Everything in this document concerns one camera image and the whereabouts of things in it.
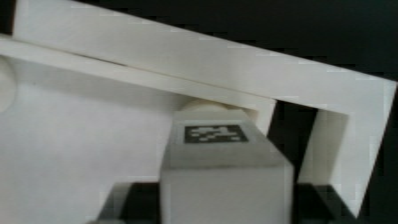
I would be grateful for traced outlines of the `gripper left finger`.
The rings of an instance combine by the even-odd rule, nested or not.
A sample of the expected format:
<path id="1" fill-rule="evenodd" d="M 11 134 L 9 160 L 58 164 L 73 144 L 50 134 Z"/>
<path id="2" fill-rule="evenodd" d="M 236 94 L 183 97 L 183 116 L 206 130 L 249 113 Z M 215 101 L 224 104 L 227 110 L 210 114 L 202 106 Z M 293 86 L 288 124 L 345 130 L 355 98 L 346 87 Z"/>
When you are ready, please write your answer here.
<path id="1" fill-rule="evenodd" d="M 160 184 L 117 183 L 90 224 L 162 224 Z"/>

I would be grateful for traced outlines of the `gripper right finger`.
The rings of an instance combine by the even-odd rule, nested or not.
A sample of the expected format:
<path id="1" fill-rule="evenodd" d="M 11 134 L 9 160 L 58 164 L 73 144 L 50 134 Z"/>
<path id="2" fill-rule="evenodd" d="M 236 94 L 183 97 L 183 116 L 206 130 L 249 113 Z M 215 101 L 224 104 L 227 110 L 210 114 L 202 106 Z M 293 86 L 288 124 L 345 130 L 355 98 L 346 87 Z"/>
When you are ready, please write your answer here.
<path id="1" fill-rule="evenodd" d="M 295 185 L 291 224 L 361 224 L 329 185 Z"/>

